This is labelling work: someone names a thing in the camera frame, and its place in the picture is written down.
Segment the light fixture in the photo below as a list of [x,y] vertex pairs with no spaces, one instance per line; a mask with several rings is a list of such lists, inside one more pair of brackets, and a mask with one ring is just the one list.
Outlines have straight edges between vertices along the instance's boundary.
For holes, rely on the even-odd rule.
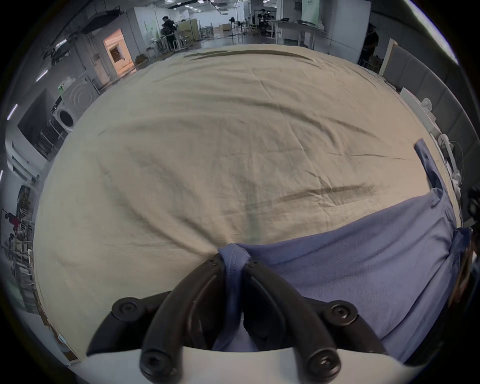
[[442,33],[438,30],[438,28],[431,22],[431,20],[418,8],[414,3],[410,0],[404,0],[405,4],[410,8],[413,12],[413,15],[417,18],[417,20],[422,24],[432,39],[439,45],[439,47],[447,54],[449,58],[451,58],[456,64],[458,64],[458,60],[455,57],[455,53],[453,53],[450,44],[448,44],[445,37]]
[[12,117],[13,113],[15,112],[15,110],[17,109],[18,107],[18,104],[15,104],[12,108],[12,110],[10,111],[10,113],[8,114],[7,116],[7,120],[10,120],[10,117]]
[[43,76],[45,76],[45,75],[47,74],[47,72],[48,72],[48,69],[45,69],[45,70],[40,74],[40,76],[38,76],[38,77],[36,78],[35,83],[36,83],[38,80],[40,80]]
[[62,46],[62,45],[65,44],[66,42],[67,42],[67,39],[62,40],[61,42],[59,42],[59,43],[55,46],[55,48],[58,49],[60,46]]

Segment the white desk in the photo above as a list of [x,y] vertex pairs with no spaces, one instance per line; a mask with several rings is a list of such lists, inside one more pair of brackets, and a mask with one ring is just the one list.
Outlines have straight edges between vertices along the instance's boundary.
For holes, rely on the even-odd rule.
[[313,43],[315,41],[315,35],[317,33],[321,34],[326,34],[326,32],[322,29],[319,29],[317,27],[312,27],[309,25],[304,25],[304,24],[298,24],[298,23],[292,23],[290,21],[282,21],[282,20],[269,20],[270,23],[272,23],[272,34],[271,37],[273,37],[273,32],[274,32],[274,27],[275,27],[275,44],[278,44],[278,29],[279,28],[288,28],[288,29],[293,29],[299,32],[299,39],[298,39],[298,46],[300,45],[301,42],[301,33],[303,32],[310,32],[312,34],[312,39],[310,40],[310,45],[309,49],[313,49]]

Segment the screw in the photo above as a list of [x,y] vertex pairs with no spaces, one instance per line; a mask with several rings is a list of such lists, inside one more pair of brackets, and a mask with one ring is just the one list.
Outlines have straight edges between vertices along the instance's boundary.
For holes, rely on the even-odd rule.
[[168,355],[160,351],[147,351],[140,359],[140,369],[148,377],[165,377],[174,371]]
[[137,306],[135,305],[135,303],[128,302],[128,303],[124,303],[120,306],[120,313],[126,315],[126,314],[129,314],[129,313],[132,313],[136,309],[137,309]]
[[323,379],[332,378],[340,371],[340,360],[333,351],[320,351],[310,358],[308,369],[313,376]]
[[340,316],[342,319],[347,318],[348,315],[350,314],[350,311],[348,310],[348,308],[346,308],[342,305],[337,305],[337,306],[333,307],[332,312],[333,312],[334,315]]

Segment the blue towel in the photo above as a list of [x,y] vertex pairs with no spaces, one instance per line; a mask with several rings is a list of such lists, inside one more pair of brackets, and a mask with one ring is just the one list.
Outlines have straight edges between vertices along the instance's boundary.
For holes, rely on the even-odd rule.
[[330,232],[220,249],[228,305],[214,350],[256,350],[240,324],[241,272],[253,258],[305,297],[354,304],[388,353],[406,361],[445,305],[470,242],[469,229],[456,228],[446,187],[423,139],[415,150],[432,186],[428,194]]

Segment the beige bedsheet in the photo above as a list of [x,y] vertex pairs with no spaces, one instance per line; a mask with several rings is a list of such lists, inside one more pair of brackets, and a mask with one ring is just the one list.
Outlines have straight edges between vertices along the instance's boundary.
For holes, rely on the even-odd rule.
[[34,240],[41,304],[82,359],[115,300],[173,289],[218,247],[329,231],[427,193],[421,137],[448,181],[394,90],[312,50],[153,64],[84,113],[52,166]]

